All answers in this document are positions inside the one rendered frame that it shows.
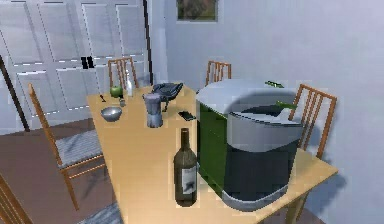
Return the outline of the dark grey pan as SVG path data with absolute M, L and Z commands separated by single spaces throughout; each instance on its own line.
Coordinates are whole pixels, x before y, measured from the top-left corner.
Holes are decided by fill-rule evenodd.
M 161 83 L 154 85 L 152 92 L 158 93 L 161 101 L 165 102 L 165 108 L 163 111 L 166 112 L 169 102 L 177 97 L 182 88 L 182 83 Z

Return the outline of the grey metal coffee maker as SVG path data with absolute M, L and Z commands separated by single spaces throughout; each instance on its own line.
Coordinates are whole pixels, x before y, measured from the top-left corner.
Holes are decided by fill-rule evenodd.
M 158 93 L 148 93 L 143 95 L 147 111 L 147 126 L 159 128 L 163 125 L 161 98 Z

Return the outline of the wooden slatted chair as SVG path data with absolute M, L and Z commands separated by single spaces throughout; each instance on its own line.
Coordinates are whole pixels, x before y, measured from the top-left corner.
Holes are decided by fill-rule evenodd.
M 228 79 L 232 78 L 231 64 L 210 60 L 207 63 L 205 85 L 208 85 L 212 82 L 222 81 L 224 79 L 224 75 L 227 75 Z
M 304 109 L 301 115 L 301 124 L 304 126 L 304 129 L 301 134 L 301 138 L 298 143 L 298 147 L 302 150 L 306 150 L 309 141 L 315 127 L 315 123 L 320 114 L 320 109 L 323 105 L 323 101 L 328 99 L 330 101 L 329 109 L 324 123 L 324 128 L 319 140 L 319 145 L 316 152 L 316 157 L 321 159 L 325 150 L 325 146 L 328 140 L 328 135 L 330 132 L 331 124 L 335 114 L 337 97 L 333 96 L 324 91 L 315 89 L 309 85 L 301 84 L 296 93 L 293 105 L 297 107 L 299 105 L 300 99 L 304 91 L 307 91 L 307 97 L 305 99 Z
M 132 57 L 124 57 L 124 58 L 117 58 L 117 59 L 110 59 L 107 63 L 108 65 L 108 74 L 109 74 L 109 80 L 110 80 L 110 87 L 113 87 L 113 72 L 112 72 L 112 65 L 116 65 L 117 74 L 118 74 L 118 80 L 123 89 L 126 88 L 126 77 L 127 77 L 127 67 L 126 65 L 129 64 L 131 68 L 130 77 L 133 79 L 134 86 L 136 88 L 139 87 L 137 78 L 136 78 L 136 70 L 134 66 L 134 60 Z
M 1 174 L 0 219 L 5 224 L 33 224 Z

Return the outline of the dark glass wine bottle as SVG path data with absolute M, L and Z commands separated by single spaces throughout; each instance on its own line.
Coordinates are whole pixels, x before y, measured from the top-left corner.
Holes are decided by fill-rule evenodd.
M 190 207 L 197 200 L 197 157 L 190 148 L 189 129 L 181 129 L 181 146 L 174 156 L 175 201 Z

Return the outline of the green and grey plant pot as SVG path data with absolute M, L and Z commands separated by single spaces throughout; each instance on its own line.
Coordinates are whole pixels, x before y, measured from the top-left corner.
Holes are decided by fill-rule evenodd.
M 295 91 L 227 79 L 196 95 L 199 173 L 231 208 L 251 212 L 282 197 L 303 125 L 289 113 Z

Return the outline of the light wooden dining table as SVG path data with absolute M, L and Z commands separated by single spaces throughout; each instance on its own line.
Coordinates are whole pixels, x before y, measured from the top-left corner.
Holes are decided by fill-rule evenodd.
M 262 224 L 286 207 L 285 224 L 296 224 L 304 197 L 338 169 L 299 150 L 294 161 L 288 191 L 274 203 L 254 212 L 228 207 L 203 179 L 198 183 L 198 200 L 190 207 L 180 207 L 174 199 L 173 157 L 180 147 L 180 129 L 190 129 L 190 144 L 197 148 L 197 123 L 185 121 L 178 113 L 196 111 L 195 92 L 185 86 L 168 111 L 160 128 L 149 128 L 142 99 L 148 87 L 134 91 L 126 99 L 120 119 L 107 122 L 100 111 L 117 106 L 119 101 L 108 93 L 87 97 L 89 109 L 108 167 L 124 224 Z

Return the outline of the clear glass bottle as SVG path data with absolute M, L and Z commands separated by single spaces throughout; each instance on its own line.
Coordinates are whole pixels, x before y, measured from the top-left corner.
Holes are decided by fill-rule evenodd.
M 133 96 L 133 85 L 132 85 L 130 73 L 128 70 L 126 70 L 126 91 L 129 97 Z

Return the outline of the grey metal bowl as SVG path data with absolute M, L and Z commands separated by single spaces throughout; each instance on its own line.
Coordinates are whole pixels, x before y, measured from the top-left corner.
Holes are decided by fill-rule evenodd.
M 107 122 L 115 122 L 120 119 L 122 109 L 120 107 L 110 106 L 101 110 L 101 116 Z

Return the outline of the wooden chair with grey cushion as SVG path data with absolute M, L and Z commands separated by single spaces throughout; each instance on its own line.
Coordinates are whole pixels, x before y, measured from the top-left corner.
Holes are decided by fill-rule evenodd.
M 66 138 L 56 139 L 42 110 L 42 106 L 39 102 L 35 89 L 31 83 L 28 84 L 28 92 L 39 121 L 42 125 L 44 134 L 50 144 L 58 170 L 64 178 L 64 182 L 66 184 L 73 206 L 76 210 L 78 210 L 79 204 L 76 199 L 72 180 L 98 169 L 106 169 L 106 163 L 102 153 L 101 145 L 99 143 L 97 132 L 95 130 L 91 130 Z M 75 168 L 90 164 L 98 160 L 101 160 L 99 165 L 88 168 L 84 171 L 80 171 L 76 174 L 69 174 L 69 172 Z

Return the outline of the white panelled double door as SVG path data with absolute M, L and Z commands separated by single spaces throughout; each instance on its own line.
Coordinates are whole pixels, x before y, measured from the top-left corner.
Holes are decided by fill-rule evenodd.
M 50 124 L 87 119 L 87 97 L 109 91 L 110 59 L 132 57 L 150 83 L 143 0 L 0 0 L 0 57 L 16 93 L 0 70 L 0 135 L 40 127 L 29 83 Z

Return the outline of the framed picture on wall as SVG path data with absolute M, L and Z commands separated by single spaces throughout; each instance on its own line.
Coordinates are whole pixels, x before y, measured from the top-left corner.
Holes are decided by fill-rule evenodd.
M 218 17 L 218 0 L 176 0 L 177 19 L 213 22 Z

